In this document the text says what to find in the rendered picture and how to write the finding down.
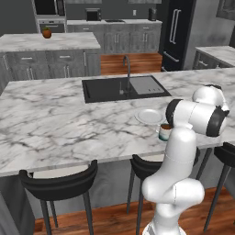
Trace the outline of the grey side counter cupboards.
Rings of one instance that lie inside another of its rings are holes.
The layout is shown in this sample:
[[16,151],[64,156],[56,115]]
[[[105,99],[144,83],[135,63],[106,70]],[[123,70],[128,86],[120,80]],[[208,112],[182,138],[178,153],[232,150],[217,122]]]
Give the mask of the grey side counter cupboards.
[[225,62],[220,62],[215,58],[206,55],[203,52],[196,52],[195,61],[193,65],[194,70],[204,70],[204,69],[220,69],[220,68],[230,68]]

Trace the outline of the black sink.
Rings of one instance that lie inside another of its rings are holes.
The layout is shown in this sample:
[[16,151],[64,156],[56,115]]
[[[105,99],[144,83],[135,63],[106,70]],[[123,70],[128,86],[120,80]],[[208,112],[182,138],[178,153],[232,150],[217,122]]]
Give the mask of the black sink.
[[152,75],[82,80],[82,86],[86,103],[171,96]]

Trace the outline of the white round plate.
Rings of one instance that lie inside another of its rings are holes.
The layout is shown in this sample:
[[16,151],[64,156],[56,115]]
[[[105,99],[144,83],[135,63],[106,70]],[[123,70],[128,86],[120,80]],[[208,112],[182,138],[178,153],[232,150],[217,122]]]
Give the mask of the white round plate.
[[163,120],[163,114],[159,110],[145,108],[138,111],[135,115],[135,118],[143,124],[146,125],[158,125]]

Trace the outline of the black sink tap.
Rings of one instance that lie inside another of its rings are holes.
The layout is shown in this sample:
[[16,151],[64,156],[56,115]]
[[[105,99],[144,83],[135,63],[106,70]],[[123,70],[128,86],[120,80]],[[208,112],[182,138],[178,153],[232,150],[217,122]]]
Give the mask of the black sink tap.
[[119,84],[119,93],[121,95],[130,96],[130,94],[132,92],[132,87],[130,84],[130,61],[129,61],[128,55],[124,56],[123,65],[127,66],[127,87],[123,88],[122,84]]

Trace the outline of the black bar stool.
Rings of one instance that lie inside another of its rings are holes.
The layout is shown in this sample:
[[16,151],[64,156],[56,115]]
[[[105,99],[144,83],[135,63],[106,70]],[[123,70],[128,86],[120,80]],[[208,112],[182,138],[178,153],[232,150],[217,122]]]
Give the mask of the black bar stool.
[[207,149],[204,159],[197,173],[196,180],[198,180],[202,175],[211,152],[214,152],[214,155],[223,163],[223,168],[218,180],[217,190],[214,194],[214,198],[207,215],[204,231],[207,231],[207,227],[209,225],[214,209],[218,202],[218,197],[220,195],[220,191],[223,185],[226,186],[226,189],[235,199],[235,145],[231,143],[224,142],[223,145],[220,147],[215,147],[214,149],[212,148]]
[[21,184],[40,201],[47,235],[52,235],[47,202],[50,202],[54,224],[55,227],[58,227],[54,201],[77,196],[83,196],[84,198],[89,233],[94,235],[89,189],[94,183],[97,170],[97,160],[92,160],[86,170],[57,178],[35,179],[29,177],[26,170],[19,171],[18,176]]
[[[130,199],[134,184],[134,176],[137,175],[140,179],[140,182],[156,173],[162,166],[162,162],[149,162],[142,160],[141,157],[137,154],[133,154],[130,159],[131,163],[131,172],[129,178],[129,194],[128,194],[128,202],[127,202],[127,211],[129,211]],[[141,223],[141,212],[143,206],[143,194],[140,192],[139,194],[139,204],[138,204],[138,217],[137,217],[137,226],[136,226],[136,235],[140,235],[140,223]]]

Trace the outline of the grey island cupboards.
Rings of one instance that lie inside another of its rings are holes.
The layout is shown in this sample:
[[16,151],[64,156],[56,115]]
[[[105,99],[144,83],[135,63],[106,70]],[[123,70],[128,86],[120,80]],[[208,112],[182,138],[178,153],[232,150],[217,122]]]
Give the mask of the grey island cupboards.
[[11,81],[96,76],[100,49],[0,52],[0,95]]

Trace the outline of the black fridge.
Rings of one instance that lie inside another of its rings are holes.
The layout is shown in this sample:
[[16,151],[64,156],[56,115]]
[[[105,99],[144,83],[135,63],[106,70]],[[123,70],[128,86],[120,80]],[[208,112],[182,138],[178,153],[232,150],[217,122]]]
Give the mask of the black fridge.
[[162,71],[183,69],[188,33],[196,0],[170,0],[165,40],[162,50]]

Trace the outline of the black toaster oven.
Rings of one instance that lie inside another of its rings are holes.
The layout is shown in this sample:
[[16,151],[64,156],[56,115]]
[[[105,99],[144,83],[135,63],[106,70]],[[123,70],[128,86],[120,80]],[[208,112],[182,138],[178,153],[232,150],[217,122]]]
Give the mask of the black toaster oven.
[[100,21],[102,19],[100,8],[86,8],[85,15],[87,21]]

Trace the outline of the black kettle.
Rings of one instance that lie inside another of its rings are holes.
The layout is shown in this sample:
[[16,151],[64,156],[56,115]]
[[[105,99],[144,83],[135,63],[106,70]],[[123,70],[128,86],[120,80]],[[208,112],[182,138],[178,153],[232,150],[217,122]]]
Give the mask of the black kettle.
[[157,9],[156,8],[150,8],[149,9],[148,19],[150,21],[156,21],[157,20]]

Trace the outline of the black microwave oven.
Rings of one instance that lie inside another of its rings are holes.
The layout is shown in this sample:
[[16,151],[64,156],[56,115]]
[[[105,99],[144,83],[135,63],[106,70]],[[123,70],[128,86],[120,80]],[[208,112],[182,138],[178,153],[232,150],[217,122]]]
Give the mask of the black microwave oven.
[[33,0],[38,16],[65,16],[64,0]]

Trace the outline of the grey wall counter cupboards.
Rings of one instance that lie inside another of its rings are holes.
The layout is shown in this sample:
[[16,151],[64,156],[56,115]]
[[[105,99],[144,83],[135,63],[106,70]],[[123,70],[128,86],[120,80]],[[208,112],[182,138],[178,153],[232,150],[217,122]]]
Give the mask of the grey wall counter cupboards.
[[93,32],[102,52],[145,53],[159,50],[162,23],[145,19],[122,22],[69,20],[68,32]]

